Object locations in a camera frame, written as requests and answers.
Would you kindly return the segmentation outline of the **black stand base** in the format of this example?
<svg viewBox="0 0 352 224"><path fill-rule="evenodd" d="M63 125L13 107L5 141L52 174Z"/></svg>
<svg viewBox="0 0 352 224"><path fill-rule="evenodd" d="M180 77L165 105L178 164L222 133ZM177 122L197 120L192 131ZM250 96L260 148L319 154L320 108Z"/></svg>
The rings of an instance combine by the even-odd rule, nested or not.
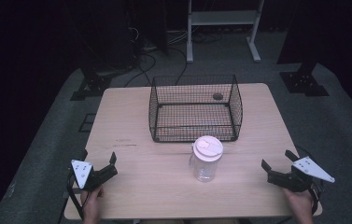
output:
<svg viewBox="0 0 352 224"><path fill-rule="evenodd" d="M83 101L87 97L99 97L110 87L112 77L99 76L96 73L83 75L79 88L73 92L71 101Z"/></svg>
<svg viewBox="0 0 352 224"><path fill-rule="evenodd" d="M290 93L303 93L305 96L328 96L326 89L313 76L315 62L304 62L297 71L281 72L280 76Z"/></svg>

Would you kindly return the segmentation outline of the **black rectangular floor frame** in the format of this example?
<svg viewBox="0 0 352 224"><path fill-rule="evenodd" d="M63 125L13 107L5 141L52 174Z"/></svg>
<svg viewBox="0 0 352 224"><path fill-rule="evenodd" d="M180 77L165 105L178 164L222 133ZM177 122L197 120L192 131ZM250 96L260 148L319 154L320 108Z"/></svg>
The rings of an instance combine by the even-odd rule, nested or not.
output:
<svg viewBox="0 0 352 224"><path fill-rule="evenodd" d="M95 113L87 113L79 125L78 131L80 133L89 133L92 130L95 117Z"/></svg>

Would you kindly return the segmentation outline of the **person's left hand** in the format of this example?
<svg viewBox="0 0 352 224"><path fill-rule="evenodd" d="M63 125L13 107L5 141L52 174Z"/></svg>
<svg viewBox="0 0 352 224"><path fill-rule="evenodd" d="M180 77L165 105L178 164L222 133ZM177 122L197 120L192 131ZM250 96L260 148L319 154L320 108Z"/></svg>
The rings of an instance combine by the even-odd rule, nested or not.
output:
<svg viewBox="0 0 352 224"><path fill-rule="evenodd" d="M80 200L82 202L82 224L99 224L101 221L101 209L99 198L102 196L103 187L92 192L82 190Z"/></svg>

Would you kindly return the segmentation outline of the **person's right hand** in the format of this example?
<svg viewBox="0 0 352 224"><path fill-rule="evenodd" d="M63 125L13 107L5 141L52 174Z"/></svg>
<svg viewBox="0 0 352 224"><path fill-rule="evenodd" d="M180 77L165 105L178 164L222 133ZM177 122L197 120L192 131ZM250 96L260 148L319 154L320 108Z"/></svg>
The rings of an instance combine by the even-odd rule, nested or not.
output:
<svg viewBox="0 0 352 224"><path fill-rule="evenodd" d="M314 224L313 220L313 199L308 190L293 192L289 189L282 189L288 202L289 208L298 224Z"/></svg>

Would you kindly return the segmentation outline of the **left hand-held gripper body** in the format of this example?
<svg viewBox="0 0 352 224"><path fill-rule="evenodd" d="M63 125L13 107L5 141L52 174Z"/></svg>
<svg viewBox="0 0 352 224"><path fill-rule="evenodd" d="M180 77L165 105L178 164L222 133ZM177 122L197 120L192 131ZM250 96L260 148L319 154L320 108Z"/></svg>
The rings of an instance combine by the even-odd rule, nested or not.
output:
<svg viewBox="0 0 352 224"><path fill-rule="evenodd" d="M114 164L108 164L99 171L95 171L87 161L71 160L71 165L78 187L85 191L94 191L118 173Z"/></svg>

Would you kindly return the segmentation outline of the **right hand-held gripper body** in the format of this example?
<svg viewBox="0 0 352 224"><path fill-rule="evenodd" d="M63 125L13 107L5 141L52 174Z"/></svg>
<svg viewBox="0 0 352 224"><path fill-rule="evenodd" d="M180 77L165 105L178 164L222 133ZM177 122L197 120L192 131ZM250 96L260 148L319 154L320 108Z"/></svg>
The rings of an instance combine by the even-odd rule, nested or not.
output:
<svg viewBox="0 0 352 224"><path fill-rule="evenodd" d="M277 185L278 187L289 189L293 192L303 192L310 189L313 184L313 178L330 183L335 182L335 178L329 175L309 156L299 158L291 164L291 170L284 174L272 169L267 174L267 182Z"/></svg>

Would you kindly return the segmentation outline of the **clear jar with white lid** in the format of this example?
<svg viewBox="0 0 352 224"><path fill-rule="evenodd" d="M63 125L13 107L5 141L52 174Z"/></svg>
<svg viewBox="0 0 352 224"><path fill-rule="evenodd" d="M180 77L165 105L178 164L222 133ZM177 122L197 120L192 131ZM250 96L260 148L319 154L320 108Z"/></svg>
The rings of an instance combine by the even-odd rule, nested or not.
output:
<svg viewBox="0 0 352 224"><path fill-rule="evenodd" d="M215 177L218 162L222 158L224 147L214 136L205 135L191 145L189 165L196 179L209 182Z"/></svg>

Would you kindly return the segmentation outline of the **white metal stand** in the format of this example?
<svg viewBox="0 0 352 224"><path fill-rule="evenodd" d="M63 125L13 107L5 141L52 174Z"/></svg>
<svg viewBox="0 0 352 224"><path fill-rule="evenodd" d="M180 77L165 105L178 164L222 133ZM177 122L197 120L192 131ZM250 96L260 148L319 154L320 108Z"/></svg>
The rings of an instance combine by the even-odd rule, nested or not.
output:
<svg viewBox="0 0 352 224"><path fill-rule="evenodd" d="M234 11L193 11L192 0L188 4L188 23L187 23L187 44L186 62L193 62L193 43L192 28L196 26L221 26L221 25L251 25L252 31L246 38L247 45L251 52L253 61L261 61L255 38L258 32L260 18L265 0L259 0L255 10L234 10Z"/></svg>

